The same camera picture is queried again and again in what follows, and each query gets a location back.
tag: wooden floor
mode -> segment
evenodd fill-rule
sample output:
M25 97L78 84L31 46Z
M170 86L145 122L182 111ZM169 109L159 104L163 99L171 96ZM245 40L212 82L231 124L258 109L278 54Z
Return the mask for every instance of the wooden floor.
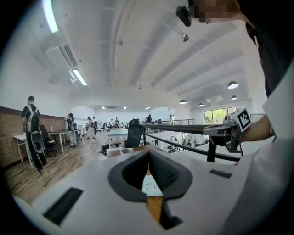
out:
M5 172L6 182L13 195L16 195L28 204L47 187L52 186L77 168L87 164L93 158L99 160L106 157L99 153L105 144L105 135L98 133L94 142L83 138L76 148L69 148L69 143L63 145L64 151L57 152L55 158L52 153L47 153L47 164L41 175L35 168L32 169L28 161L21 163Z

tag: air conditioner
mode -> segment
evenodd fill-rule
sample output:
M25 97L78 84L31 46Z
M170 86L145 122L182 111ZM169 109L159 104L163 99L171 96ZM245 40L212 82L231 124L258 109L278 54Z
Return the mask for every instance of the air conditioner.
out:
M57 46L45 51L50 62L61 72L67 72L78 64L68 46Z

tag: railing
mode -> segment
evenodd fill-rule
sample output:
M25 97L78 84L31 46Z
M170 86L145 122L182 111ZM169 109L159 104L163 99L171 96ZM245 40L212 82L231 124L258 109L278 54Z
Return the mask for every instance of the railing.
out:
M166 131L165 129L157 129L154 128L155 125L194 125L195 124L195 119L183 119L183 120L175 120L175 121L156 121L156 122L143 122L141 124L150 124L150 128L146 129L146 134L154 134L154 133L159 133Z
M250 119L251 121L260 117L260 116L264 116L265 114L264 113L258 113L258 114L250 114Z
M216 153L215 152L216 146L214 147L214 149L209 147L209 150L205 151L205 150L201 150L201 149L197 149L197 148L192 148L192 147L189 147L186 145L181 145L181 144L178 144L178 143L175 143L172 141L164 140L164 139L161 139L157 136L150 135L150 134L146 133L147 129L155 129L155 130L165 130L165 131L174 131L174 132L191 133L191 134L203 134L203 129L206 127L209 127L211 125L170 125L170 124L154 125L154 124L141 123L140 126L142 126L144 128L144 130L143 130L144 145L146 145L146 143L148 144L148 142L146 141L146 136L148 136L153 139L170 144L172 146L179 147L181 149L185 149L185 150L189 150L189 151L192 151L195 153L206 155L208 162L214 162L215 158L228 160L228 161L234 161L234 162L238 162L240 160L240 158L238 158L238 157L232 157L230 155Z

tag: tree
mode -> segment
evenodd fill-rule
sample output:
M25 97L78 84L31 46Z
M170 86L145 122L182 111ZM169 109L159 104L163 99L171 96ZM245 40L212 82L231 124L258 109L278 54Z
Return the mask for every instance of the tree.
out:
M204 116L205 116L205 124L206 125L212 124L212 112L211 112L211 110L210 111L205 111Z
M213 110L213 124L220 124L224 120L227 113L222 109Z

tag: brick wall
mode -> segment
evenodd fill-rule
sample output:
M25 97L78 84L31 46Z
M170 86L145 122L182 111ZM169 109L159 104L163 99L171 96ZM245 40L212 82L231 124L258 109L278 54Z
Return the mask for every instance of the brick wall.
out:
M41 124L48 131L65 129L62 117L41 115ZM21 111L0 106L0 166L5 167L18 160L20 156L17 149L15 135L22 134ZM23 158L28 157L24 145L19 146Z

